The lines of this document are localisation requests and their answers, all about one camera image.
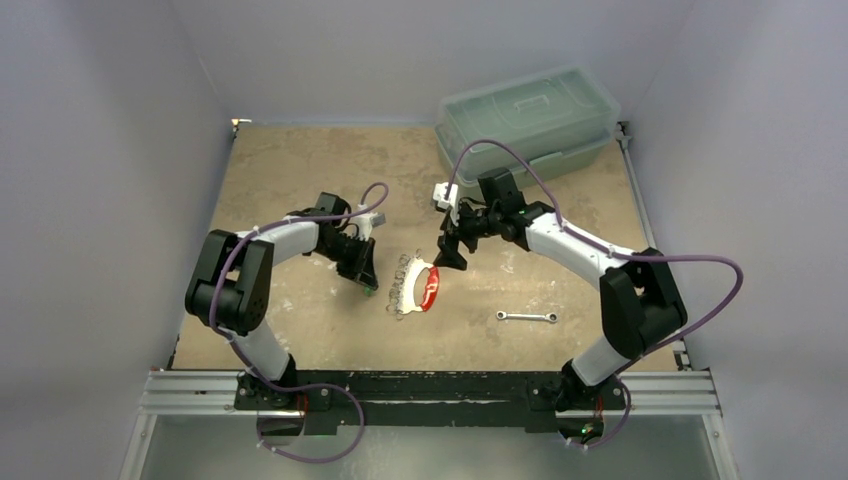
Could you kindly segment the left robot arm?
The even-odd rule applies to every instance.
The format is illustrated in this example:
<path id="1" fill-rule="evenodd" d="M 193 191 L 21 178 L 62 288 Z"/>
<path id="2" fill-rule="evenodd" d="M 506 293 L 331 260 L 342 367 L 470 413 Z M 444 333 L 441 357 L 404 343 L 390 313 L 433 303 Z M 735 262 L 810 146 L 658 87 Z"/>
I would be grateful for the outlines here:
<path id="1" fill-rule="evenodd" d="M 323 192 L 314 206 L 268 225 L 242 232 L 212 230 L 189 280 L 185 310 L 225 339 L 248 375 L 260 381 L 264 401 L 287 408 L 300 387 L 294 358 L 266 319 L 273 268 L 296 256 L 318 254 L 334 263 L 340 277 L 375 291 L 372 233 L 385 221 L 373 206 L 352 207 Z"/>

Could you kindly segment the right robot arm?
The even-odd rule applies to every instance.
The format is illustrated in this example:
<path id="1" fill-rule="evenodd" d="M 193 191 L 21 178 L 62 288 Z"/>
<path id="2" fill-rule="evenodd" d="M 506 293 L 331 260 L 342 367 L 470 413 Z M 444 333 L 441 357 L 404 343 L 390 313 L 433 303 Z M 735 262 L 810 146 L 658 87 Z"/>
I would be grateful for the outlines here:
<path id="1" fill-rule="evenodd" d="M 483 199 L 476 201 L 460 196 L 449 182 L 434 187 L 432 204 L 445 215 L 436 266 L 464 271 L 461 245 L 475 252 L 481 239 L 500 237 L 566 267 L 599 293 L 602 334 L 562 367 L 558 386 L 547 393 L 556 410 L 590 406 L 622 368 L 687 323 L 677 284 L 658 250 L 620 250 L 567 226 L 553 206 L 527 202 L 506 168 L 488 172 L 480 189 Z"/>

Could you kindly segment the steel key organizer red handle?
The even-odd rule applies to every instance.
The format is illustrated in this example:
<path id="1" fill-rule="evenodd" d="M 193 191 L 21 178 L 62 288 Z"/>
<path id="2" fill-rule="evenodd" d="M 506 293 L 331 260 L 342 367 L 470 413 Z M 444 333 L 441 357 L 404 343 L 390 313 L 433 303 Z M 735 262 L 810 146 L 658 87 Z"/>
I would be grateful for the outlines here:
<path id="1" fill-rule="evenodd" d="M 421 250 L 401 254 L 389 289 L 386 312 L 396 320 L 427 313 L 435 304 L 440 286 L 438 267 L 426 261 Z"/>

